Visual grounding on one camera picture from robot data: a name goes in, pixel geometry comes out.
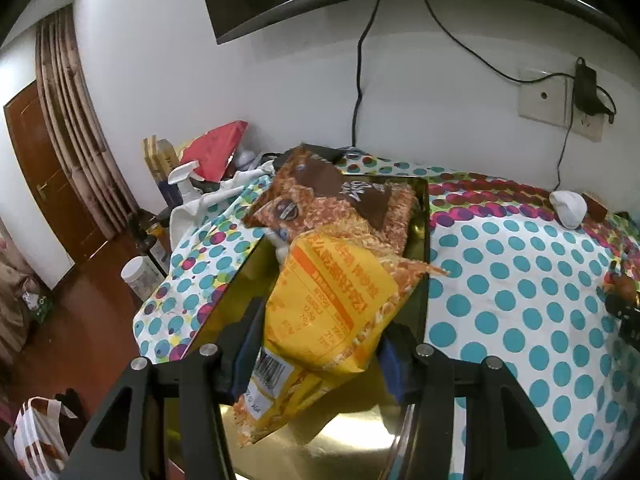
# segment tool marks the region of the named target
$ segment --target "metal screw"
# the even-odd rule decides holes
[[[502,368],[502,361],[495,355],[491,355],[486,359],[486,365],[491,368],[491,370],[499,370]]]
[[[131,368],[133,368],[136,371],[142,370],[145,367],[146,367],[146,359],[143,357],[136,357],[131,362]]]
[[[427,343],[421,343],[419,344],[417,347],[415,347],[415,351],[416,353],[420,356],[420,357],[429,357],[433,355],[433,346],[427,344]]]
[[[210,356],[215,354],[218,351],[218,346],[213,343],[206,343],[200,347],[200,355]]]

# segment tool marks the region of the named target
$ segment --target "wooden door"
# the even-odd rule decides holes
[[[4,106],[15,155],[51,229],[76,264],[106,241],[74,191],[53,149],[35,81]]]

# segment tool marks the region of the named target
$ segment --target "white jar lid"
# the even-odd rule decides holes
[[[145,272],[145,259],[142,256],[136,256],[130,259],[122,270],[120,277],[127,283],[135,282]]]

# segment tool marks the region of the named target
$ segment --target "door handle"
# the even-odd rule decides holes
[[[40,198],[43,200],[47,199],[47,195],[45,195],[44,193],[44,189],[47,187],[48,182],[45,182],[44,184],[42,184],[42,186],[40,184],[38,184],[36,186],[36,190],[38,191],[38,194],[40,195]]]

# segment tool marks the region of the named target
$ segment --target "polka dot bedsheet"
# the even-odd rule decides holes
[[[169,275],[137,312],[133,335],[153,363],[180,359],[262,238],[242,216],[271,183],[261,176],[238,196],[212,205],[171,256]]]
[[[610,261],[638,232],[610,216],[575,231],[557,222],[548,192],[474,173],[447,173],[348,155],[345,173],[430,181],[431,262],[425,341],[452,358],[503,359],[529,394],[577,480],[600,478],[638,409],[638,352],[618,336],[600,288]],[[450,480],[464,471],[465,399],[456,399]]]

